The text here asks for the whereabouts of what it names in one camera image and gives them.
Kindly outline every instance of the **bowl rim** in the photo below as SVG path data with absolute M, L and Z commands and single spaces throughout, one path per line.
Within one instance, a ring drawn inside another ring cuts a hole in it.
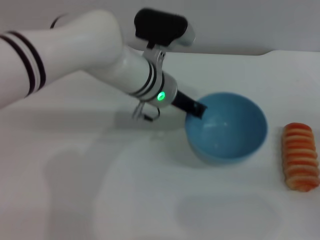
M 237 160 L 237 159 L 244 159 L 244 158 L 247 158 L 249 156 L 251 156 L 252 154 L 254 154 L 255 152 L 257 152 L 261 146 L 265 143 L 266 139 L 267 139 L 267 135 L 268 135 L 268 131 L 269 131 L 269 126 L 268 126 L 268 121 L 267 121 L 267 117 L 264 113 L 264 111 L 259 107 L 258 104 L 256 104 L 253 100 L 251 100 L 250 98 L 246 97 L 246 96 L 243 96 L 241 94 L 238 94 L 238 93 L 234 93 L 234 92 L 213 92 L 213 93 L 209 93 L 201 98 L 199 98 L 197 101 L 201 103 L 201 101 L 203 101 L 205 98 L 207 97 L 210 97 L 210 96 L 213 96 L 213 95 L 232 95 L 232 96 L 236 96 L 236 97 L 240 97 L 240 98 L 243 98 L 243 99 L 246 99 L 248 100 L 250 103 L 252 103 L 257 109 L 259 109 L 259 111 L 262 113 L 262 116 L 263 116 L 263 119 L 264 119 L 264 122 L 265 122 L 265 134 L 260 142 L 260 144 L 255 148 L 253 149 L 252 151 L 250 151 L 249 153 L 246 153 L 244 155 L 239 155 L 239 156 L 233 156 L 233 157 L 221 157 L 221 156 L 216 156 L 216 155 L 212 155 L 210 153 L 208 153 L 207 151 L 205 151 L 203 148 L 201 148 L 200 146 L 197 145 L 197 142 L 194 142 L 191 140 L 191 138 L 189 137 L 189 133 L 188 133 L 188 130 L 187 130 L 187 125 L 186 125 L 186 122 L 190 116 L 190 114 L 187 114 L 185 116 L 185 120 L 184 120 L 184 130 L 185 130 L 185 133 L 186 133 L 186 136 L 187 136 L 187 139 L 188 139 L 188 142 L 192 145 L 192 147 L 198 151 L 200 154 L 204 155 L 205 157 L 209 157 L 211 159 L 217 159 L 217 160 Z

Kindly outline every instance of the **green led light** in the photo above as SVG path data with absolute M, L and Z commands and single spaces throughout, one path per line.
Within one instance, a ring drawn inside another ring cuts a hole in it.
M 158 99 L 158 101 L 162 101 L 163 99 L 165 99 L 165 97 L 166 97 L 166 94 L 165 94 L 164 91 L 162 91 L 162 92 L 160 92 L 160 93 L 158 94 L 157 99 Z

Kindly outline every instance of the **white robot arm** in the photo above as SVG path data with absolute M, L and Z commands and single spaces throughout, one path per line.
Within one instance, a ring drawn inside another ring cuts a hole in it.
M 138 27 L 141 29 L 137 36 L 146 38 L 146 18 L 158 18 L 157 14 L 164 20 L 168 16 L 183 18 L 143 9 L 135 18 L 137 32 Z M 183 45 L 192 43 L 191 27 L 184 27 L 178 36 L 161 44 L 168 45 L 173 39 Z M 172 104 L 201 118 L 206 107 L 178 91 L 173 77 L 162 72 L 165 52 L 156 44 L 149 39 L 143 56 L 134 52 L 124 45 L 116 18 L 103 10 L 89 12 L 55 29 L 6 32 L 0 35 L 0 108 L 67 74 L 84 70 L 141 103 L 156 108 Z

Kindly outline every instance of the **orange striped object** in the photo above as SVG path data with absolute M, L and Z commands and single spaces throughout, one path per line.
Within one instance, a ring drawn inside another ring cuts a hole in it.
M 320 184 L 315 137 L 312 129 L 293 122 L 282 134 L 283 172 L 286 185 L 300 192 L 309 192 Z

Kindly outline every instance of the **blue bowl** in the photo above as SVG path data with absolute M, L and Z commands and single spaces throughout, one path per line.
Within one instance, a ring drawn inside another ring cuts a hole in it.
M 195 153 L 213 164 L 242 161 L 266 139 L 263 111 L 248 98 L 234 93 L 214 93 L 199 100 L 208 108 L 202 119 L 187 114 L 185 131 Z

